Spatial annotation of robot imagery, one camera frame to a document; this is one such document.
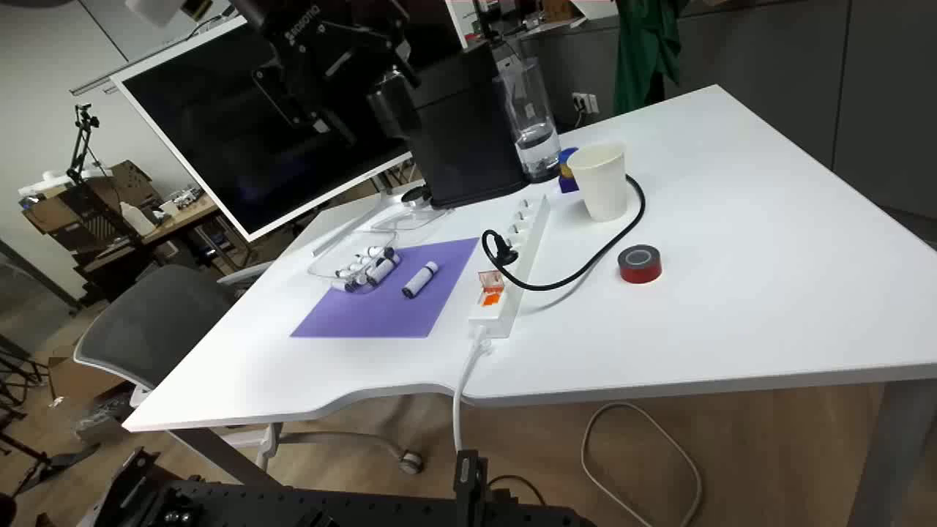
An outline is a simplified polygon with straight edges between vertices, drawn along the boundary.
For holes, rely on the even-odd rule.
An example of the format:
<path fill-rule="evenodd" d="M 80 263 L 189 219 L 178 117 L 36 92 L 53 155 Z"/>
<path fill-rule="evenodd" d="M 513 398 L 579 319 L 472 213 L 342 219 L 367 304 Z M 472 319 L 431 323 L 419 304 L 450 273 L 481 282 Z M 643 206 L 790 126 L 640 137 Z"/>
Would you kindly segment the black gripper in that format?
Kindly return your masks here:
<path fill-rule="evenodd" d="M 273 46 L 274 106 L 291 124 L 324 121 L 339 136 L 352 124 L 339 106 L 374 93 L 393 73 L 409 77 L 397 54 L 409 11 L 397 0 L 230 0 L 244 20 Z"/>

